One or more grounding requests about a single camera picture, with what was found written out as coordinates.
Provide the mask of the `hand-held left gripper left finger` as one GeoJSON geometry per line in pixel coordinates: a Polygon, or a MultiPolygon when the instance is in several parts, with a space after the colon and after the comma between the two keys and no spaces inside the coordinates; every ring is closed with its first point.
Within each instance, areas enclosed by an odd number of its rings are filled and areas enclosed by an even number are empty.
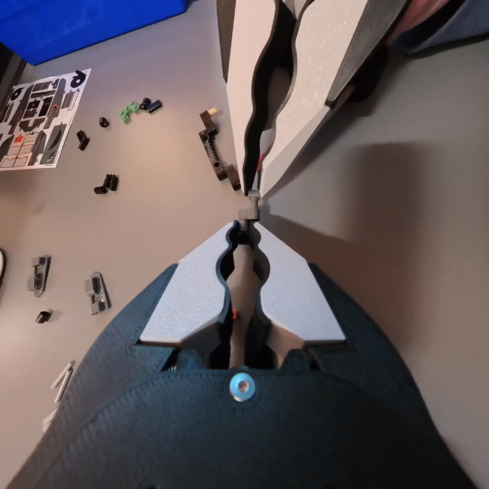
{"type": "Polygon", "coordinates": [[[195,350],[211,368],[229,367],[233,310],[226,281],[239,234],[232,221],[179,261],[139,337],[143,345],[195,350]]]}

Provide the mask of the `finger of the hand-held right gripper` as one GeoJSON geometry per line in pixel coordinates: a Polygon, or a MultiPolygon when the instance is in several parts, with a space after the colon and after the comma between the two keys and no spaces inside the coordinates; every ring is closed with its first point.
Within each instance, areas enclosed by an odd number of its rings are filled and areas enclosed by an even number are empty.
{"type": "Polygon", "coordinates": [[[227,98],[241,190],[252,190],[268,120],[267,91],[276,64],[274,37],[282,1],[236,1],[230,45],[227,98]]]}
{"type": "Polygon", "coordinates": [[[367,1],[313,1],[301,13],[293,43],[294,78],[275,119],[275,137],[262,162],[264,197],[309,143],[332,109],[328,94],[367,1]]]}

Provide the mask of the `grey lego cross connector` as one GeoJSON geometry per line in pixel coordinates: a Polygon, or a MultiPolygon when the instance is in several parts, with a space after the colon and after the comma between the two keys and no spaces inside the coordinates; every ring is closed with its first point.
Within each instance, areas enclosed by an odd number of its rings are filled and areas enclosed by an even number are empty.
{"type": "Polygon", "coordinates": [[[260,209],[258,207],[240,209],[238,215],[240,234],[249,233],[252,224],[258,221],[260,221],[260,209]]]}

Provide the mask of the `person's right forearm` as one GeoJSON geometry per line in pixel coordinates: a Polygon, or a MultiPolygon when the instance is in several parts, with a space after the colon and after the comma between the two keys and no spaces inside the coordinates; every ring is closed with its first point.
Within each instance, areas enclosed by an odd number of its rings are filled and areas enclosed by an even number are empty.
{"type": "Polygon", "coordinates": [[[488,1],[465,1],[452,18],[423,43],[408,47],[400,39],[394,41],[399,51],[412,56],[456,47],[488,36],[488,1]]]}

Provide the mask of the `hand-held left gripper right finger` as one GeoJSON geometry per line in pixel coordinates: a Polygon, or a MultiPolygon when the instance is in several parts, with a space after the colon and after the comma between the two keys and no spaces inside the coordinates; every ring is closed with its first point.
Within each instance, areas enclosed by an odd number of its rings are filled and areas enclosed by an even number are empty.
{"type": "Polygon", "coordinates": [[[309,263],[260,223],[249,229],[260,284],[248,325],[248,366],[274,368],[292,350],[344,343],[309,263]]]}

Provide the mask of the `blue storage bin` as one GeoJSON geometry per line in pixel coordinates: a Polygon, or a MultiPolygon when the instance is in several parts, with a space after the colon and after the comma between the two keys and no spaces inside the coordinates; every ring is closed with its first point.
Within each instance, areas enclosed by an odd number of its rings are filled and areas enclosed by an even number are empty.
{"type": "Polygon", "coordinates": [[[37,65],[178,16],[186,1],[1,1],[1,43],[37,65]]]}

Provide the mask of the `green lego plate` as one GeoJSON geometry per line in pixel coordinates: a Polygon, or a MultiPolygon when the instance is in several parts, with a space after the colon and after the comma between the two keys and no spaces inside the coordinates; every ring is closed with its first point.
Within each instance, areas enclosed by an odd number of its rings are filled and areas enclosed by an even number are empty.
{"type": "Polygon", "coordinates": [[[140,111],[141,109],[139,107],[139,104],[135,101],[132,101],[129,105],[120,110],[117,115],[124,124],[128,124],[131,122],[131,117],[135,114],[137,115],[140,111]]]}

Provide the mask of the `grey lego panel piece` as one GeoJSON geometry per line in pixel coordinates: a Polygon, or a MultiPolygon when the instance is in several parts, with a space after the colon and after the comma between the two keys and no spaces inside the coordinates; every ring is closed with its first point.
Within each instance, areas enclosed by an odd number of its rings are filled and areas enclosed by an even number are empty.
{"type": "Polygon", "coordinates": [[[31,261],[33,274],[28,278],[28,290],[33,292],[35,297],[40,297],[46,290],[50,263],[50,255],[38,256],[31,261]]]}
{"type": "Polygon", "coordinates": [[[93,272],[85,280],[85,292],[90,299],[90,314],[97,315],[112,307],[103,276],[100,272],[93,272]]]}

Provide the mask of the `black lego gear rack assembly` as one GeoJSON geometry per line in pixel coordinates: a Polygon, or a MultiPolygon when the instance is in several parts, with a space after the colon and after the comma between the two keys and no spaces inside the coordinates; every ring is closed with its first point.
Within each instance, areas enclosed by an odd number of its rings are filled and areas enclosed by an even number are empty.
{"type": "Polygon", "coordinates": [[[218,130],[212,119],[212,116],[217,113],[215,107],[200,113],[200,118],[205,126],[205,129],[199,132],[200,140],[209,158],[213,171],[219,181],[228,179],[233,190],[241,190],[241,182],[238,172],[234,165],[223,164],[217,154],[214,139],[218,130]]]}

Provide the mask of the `lego sticker sheet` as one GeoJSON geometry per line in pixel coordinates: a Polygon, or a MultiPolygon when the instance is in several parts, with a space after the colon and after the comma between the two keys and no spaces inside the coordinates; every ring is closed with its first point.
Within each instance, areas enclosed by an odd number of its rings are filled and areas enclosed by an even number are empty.
{"type": "Polygon", "coordinates": [[[13,87],[1,108],[1,172],[56,168],[90,73],[13,87]]]}

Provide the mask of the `person's right hand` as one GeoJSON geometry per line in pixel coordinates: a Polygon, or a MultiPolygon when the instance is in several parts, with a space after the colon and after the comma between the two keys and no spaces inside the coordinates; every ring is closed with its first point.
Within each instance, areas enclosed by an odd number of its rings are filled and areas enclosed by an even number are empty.
{"type": "Polygon", "coordinates": [[[465,1],[411,1],[394,26],[386,43],[395,40],[413,47],[423,43],[441,29],[465,1]]]}

